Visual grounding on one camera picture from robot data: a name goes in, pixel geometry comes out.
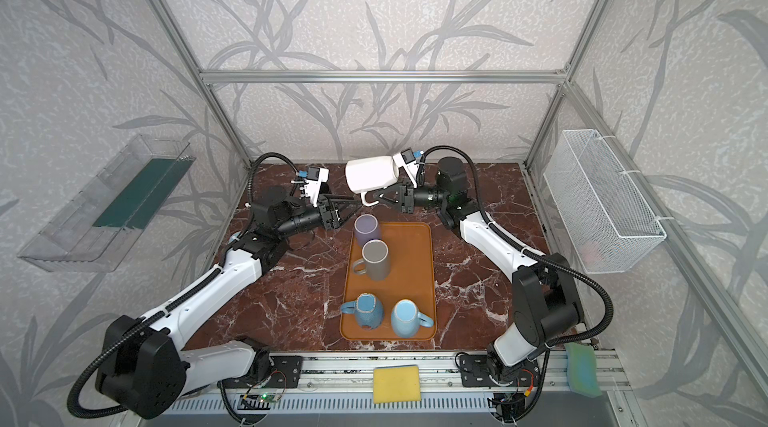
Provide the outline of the white ceramic mug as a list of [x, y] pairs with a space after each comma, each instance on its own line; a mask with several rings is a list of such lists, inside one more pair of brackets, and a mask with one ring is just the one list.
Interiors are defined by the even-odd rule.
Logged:
[[369, 192], [387, 188], [398, 182], [398, 166], [392, 156], [376, 156], [349, 161], [345, 166], [348, 188], [359, 194], [364, 206], [371, 207], [377, 201], [369, 202]]

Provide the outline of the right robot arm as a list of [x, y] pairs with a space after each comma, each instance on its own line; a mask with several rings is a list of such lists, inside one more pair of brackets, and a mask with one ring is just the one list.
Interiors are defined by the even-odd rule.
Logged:
[[510, 280], [513, 321], [487, 348], [489, 377], [505, 385], [525, 364], [553, 347], [589, 340], [614, 318], [614, 304], [597, 281], [505, 230], [485, 208], [479, 173], [468, 154], [446, 146], [433, 183], [425, 180], [427, 151], [407, 149], [369, 161], [350, 187], [364, 204], [388, 203], [404, 213], [433, 209], [444, 227], [480, 250]]

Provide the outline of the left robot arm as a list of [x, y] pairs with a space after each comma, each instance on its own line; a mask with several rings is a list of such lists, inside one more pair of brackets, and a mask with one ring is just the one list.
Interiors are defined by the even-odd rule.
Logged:
[[185, 346], [222, 306], [276, 266], [291, 236], [338, 229], [360, 209], [357, 198], [327, 192], [325, 169], [293, 172], [290, 189], [271, 186], [248, 196], [247, 222], [205, 274], [142, 316], [121, 316], [109, 325], [101, 353], [70, 389], [72, 416], [131, 411], [153, 419], [184, 394], [229, 378], [264, 376], [269, 350], [252, 339], [192, 351]]

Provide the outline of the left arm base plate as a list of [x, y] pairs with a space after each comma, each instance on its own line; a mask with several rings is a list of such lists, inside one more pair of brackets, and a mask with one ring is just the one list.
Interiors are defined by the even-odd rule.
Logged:
[[304, 358], [279, 355], [257, 359], [241, 382], [251, 387], [294, 389], [298, 387]]

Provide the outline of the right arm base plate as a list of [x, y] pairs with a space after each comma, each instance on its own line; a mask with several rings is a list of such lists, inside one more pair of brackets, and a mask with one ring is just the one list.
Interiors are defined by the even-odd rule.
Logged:
[[533, 389], [539, 385], [540, 368], [535, 362], [524, 359], [518, 367], [495, 372], [488, 366], [486, 354], [469, 354], [458, 352], [454, 356], [454, 364], [460, 374], [463, 387], [500, 387], [523, 390]]

